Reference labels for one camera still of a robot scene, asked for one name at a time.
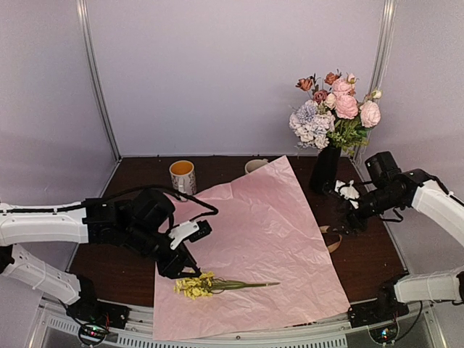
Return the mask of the pink peony flower stem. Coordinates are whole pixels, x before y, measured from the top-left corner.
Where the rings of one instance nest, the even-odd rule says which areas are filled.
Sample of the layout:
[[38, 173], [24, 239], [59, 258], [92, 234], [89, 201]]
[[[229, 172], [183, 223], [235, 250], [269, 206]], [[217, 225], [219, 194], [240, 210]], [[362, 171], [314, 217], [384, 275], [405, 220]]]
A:
[[359, 112], [357, 100], [349, 94], [337, 96], [335, 110], [338, 118], [353, 120]]

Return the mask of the orange brown flower stem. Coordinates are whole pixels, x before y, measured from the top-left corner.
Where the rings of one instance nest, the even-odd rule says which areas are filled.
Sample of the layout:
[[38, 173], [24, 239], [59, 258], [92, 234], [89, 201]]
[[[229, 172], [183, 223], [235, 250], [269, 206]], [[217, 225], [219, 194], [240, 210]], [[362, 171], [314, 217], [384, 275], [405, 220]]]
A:
[[306, 78], [300, 78], [295, 87], [304, 92], [315, 93], [324, 90], [325, 87], [331, 88], [333, 83], [341, 77], [341, 72], [329, 72], [324, 78], [318, 77], [315, 73]]

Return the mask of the green fern white flower bunch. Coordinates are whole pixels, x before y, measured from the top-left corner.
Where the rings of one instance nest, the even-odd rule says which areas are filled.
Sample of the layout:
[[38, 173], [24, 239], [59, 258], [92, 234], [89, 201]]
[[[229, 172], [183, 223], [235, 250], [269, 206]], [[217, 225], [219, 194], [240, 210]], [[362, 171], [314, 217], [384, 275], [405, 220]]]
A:
[[327, 132], [327, 137], [330, 145], [353, 157], [356, 149], [368, 145], [368, 131], [362, 125], [360, 117], [352, 120], [338, 119], [334, 129]]

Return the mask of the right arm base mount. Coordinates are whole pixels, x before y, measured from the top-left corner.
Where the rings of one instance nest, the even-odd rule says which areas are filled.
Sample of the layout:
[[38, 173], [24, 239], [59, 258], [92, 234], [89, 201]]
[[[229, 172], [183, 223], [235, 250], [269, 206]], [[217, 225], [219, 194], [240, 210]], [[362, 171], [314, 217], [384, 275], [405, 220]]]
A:
[[352, 328], [366, 327], [372, 341], [382, 346], [393, 344], [399, 338], [398, 319], [408, 314], [406, 304], [385, 309], [377, 301], [353, 304], [347, 312]]

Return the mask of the yellow small flower bunch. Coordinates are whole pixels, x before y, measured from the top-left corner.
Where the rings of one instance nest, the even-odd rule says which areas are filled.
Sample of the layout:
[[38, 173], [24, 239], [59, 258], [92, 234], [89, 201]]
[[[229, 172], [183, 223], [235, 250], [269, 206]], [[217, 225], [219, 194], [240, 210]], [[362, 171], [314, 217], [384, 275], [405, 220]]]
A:
[[188, 299], [212, 297], [226, 291], [277, 286], [279, 282], [247, 283], [216, 277], [213, 272], [202, 273], [199, 277], [182, 278], [175, 281], [173, 291]]

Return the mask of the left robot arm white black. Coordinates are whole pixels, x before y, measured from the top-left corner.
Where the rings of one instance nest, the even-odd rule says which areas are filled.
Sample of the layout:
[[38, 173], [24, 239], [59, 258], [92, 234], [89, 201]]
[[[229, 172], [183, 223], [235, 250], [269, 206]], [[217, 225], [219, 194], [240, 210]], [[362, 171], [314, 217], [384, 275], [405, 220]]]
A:
[[183, 243], [199, 232], [192, 220], [174, 224], [175, 207], [160, 190], [134, 199], [87, 199], [76, 205], [1, 205], [1, 275], [22, 281], [76, 309], [89, 322], [104, 316], [91, 280], [62, 272], [31, 255], [24, 242], [65, 241], [125, 247], [155, 261], [161, 276], [178, 279], [201, 271]]

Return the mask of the black cylindrical vase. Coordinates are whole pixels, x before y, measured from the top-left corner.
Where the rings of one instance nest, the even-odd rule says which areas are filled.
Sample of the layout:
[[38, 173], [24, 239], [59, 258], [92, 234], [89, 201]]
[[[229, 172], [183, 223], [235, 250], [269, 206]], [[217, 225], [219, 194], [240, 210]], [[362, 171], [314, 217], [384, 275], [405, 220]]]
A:
[[310, 177], [310, 188], [322, 194], [326, 184], [334, 184], [341, 148], [328, 145], [319, 154]]

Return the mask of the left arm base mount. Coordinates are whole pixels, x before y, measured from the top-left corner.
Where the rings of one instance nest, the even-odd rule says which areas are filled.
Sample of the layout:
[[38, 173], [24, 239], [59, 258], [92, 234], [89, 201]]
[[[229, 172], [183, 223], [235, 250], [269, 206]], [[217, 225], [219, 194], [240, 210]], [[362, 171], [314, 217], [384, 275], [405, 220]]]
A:
[[77, 337], [85, 347], [101, 344], [111, 334], [111, 328], [124, 329], [130, 312], [125, 305], [98, 300], [92, 291], [83, 292], [75, 303], [62, 306], [78, 324]]

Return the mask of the blue hydrangea flower bunch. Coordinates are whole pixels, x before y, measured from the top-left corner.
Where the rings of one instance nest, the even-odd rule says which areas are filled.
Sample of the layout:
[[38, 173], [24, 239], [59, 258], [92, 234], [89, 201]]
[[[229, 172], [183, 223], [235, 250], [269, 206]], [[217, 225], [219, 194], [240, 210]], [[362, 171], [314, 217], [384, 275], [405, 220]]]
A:
[[289, 117], [289, 128], [297, 137], [300, 150], [314, 148], [323, 150], [329, 145], [328, 134], [334, 131], [335, 117], [324, 105], [307, 100]]

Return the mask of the tan satin ribbon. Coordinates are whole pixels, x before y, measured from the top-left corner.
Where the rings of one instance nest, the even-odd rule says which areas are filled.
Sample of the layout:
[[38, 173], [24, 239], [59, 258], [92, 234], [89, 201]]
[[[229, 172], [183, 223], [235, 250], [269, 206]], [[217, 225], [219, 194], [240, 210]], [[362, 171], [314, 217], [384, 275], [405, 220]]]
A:
[[332, 254], [340, 247], [342, 242], [342, 235], [336, 228], [332, 228], [329, 225], [322, 225], [319, 227], [319, 230], [323, 235], [328, 252]]

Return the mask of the pink wrapping paper sheet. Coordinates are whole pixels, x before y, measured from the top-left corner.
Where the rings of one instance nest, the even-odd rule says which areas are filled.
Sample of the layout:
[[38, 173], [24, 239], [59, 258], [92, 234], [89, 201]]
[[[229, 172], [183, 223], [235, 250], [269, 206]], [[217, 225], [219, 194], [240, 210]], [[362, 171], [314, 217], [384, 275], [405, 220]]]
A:
[[349, 309], [323, 236], [286, 157], [198, 194], [217, 207], [189, 245], [201, 270], [249, 287], [189, 299], [154, 280], [153, 337], [179, 341], [311, 323]]

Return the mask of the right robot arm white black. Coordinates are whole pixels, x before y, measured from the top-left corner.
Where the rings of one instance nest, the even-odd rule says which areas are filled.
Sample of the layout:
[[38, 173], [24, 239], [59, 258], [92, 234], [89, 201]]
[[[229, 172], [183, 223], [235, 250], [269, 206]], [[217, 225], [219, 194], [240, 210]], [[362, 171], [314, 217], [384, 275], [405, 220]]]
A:
[[[348, 228], [362, 231], [368, 218], [392, 210], [397, 216], [390, 221], [400, 223], [399, 210], [412, 208], [425, 215], [463, 244], [463, 202], [435, 175], [414, 169], [402, 172], [391, 152], [379, 152], [365, 161], [375, 189], [360, 194], [353, 182], [337, 181], [334, 193], [350, 204], [346, 215]], [[463, 267], [426, 274], [403, 275], [384, 285], [371, 312], [376, 319], [386, 320], [399, 309], [400, 303], [451, 302], [463, 304]]]

